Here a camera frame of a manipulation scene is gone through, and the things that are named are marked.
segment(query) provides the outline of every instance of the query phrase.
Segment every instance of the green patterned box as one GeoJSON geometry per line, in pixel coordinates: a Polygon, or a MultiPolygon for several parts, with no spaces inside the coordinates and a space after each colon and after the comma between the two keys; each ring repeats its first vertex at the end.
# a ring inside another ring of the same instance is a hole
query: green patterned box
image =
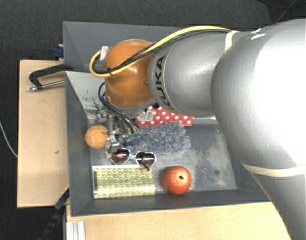
{"type": "Polygon", "coordinates": [[[138,165],[97,165],[92,170],[95,199],[156,194],[152,170],[138,165]]]}

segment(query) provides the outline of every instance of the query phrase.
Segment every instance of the sunglasses lens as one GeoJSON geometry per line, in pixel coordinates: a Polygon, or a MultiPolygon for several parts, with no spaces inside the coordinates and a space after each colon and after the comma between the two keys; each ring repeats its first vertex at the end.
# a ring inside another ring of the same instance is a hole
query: sunglasses lens
{"type": "Polygon", "coordinates": [[[130,157],[130,151],[125,148],[118,148],[111,156],[111,161],[115,165],[124,164],[130,157]]]}
{"type": "Polygon", "coordinates": [[[156,161],[156,157],[153,153],[137,152],[136,162],[138,165],[143,165],[146,169],[150,168],[156,161]]]}

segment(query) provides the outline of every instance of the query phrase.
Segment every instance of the cardboard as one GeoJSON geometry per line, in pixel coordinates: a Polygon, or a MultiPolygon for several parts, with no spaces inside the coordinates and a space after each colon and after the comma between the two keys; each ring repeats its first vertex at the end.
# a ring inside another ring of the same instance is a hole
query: cardboard
{"type": "MultiPolygon", "coordinates": [[[[31,92],[33,71],[62,61],[21,60],[18,98],[17,207],[54,206],[69,184],[65,85],[31,92]]],[[[41,77],[42,84],[64,72],[41,77]]]]}
{"type": "Polygon", "coordinates": [[[290,240],[272,203],[71,217],[85,222],[87,240],[290,240]]]}

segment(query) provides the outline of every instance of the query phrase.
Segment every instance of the yellow cable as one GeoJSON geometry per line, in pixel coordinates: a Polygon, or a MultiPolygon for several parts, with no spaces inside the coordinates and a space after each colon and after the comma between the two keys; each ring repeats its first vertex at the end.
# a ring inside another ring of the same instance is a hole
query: yellow cable
{"type": "MultiPolygon", "coordinates": [[[[167,41],[177,37],[177,36],[180,36],[180,35],[183,35],[185,33],[188,33],[188,32],[192,32],[192,31],[203,31],[203,30],[227,30],[229,31],[230,29],[227,29],[227,28],[223,28],[223,27],[219,27],[219,26],[191,26],[191,27],[187,27],[187,28],[183,28],[183,29],[180,29],[164,38],[162,38],[160,41],[156,42],[154,45],[152,45],[149,49],[145,50],[144,52],[142,52],[141,54],[139,55],[144,55],[148,52],[150,52],[151,50],[165,44],[167,41]]],[[[106,78],[106,77],[109,77],[112,75],[116,75],[120,72],[122,72],[123,70],[127,69],[129,66],[133,65],[134,63],[136,63],[136,61],[124,66],[124,67],[121,67],[120,69],[118,70],[115,70],[113,72],[111,72],[111,74],[108,72],[108,73],[103,73],[103,74],[99,74],[99,73],[96,73],[93,69],[93,63],[94,61],[96,60],[96,58],[98,58],[101,54],[101,50],[99,50],[97,53],[95,53],[93,55],[93,57],[91,58],[90,62],[89,62],[89,65],[88,65],[88,68],[89,68],[89,71],[91,72],[92,75],[96,76],[96,77],[100,77],[100,78],[106,78]]]]}

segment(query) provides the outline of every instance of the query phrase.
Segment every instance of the gray bin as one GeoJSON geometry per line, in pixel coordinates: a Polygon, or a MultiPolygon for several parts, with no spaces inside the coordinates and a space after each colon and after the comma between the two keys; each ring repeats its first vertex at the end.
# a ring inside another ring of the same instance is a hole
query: gray bin
{"type": "Polygon", "coordinates": [[[172,157],[156,154],[157,162],[152,168],[156,195],[93,199],[92,166],[108,165],[110,160],[106,158],[104,149],[89,148],[84,141],[86,130],[95,123],[96,105],[100,104],[98,88],[103,82],[102,78],[86,73],[90,57],[102,45],[111,46],[131,38],[154,42],[176,29],[65,22],[63,30],[65,63],[77,71],[65,74],[72,216],[269,201],[233,154],[213,118],[195,118],[192,126],[185,127],[190,138],[188,152],[172,154],[172,157]],[[187,193],[172,195],[163,188],[161,177],[171,166],[184,166],[191,172],[192,185],[187,193]]]}

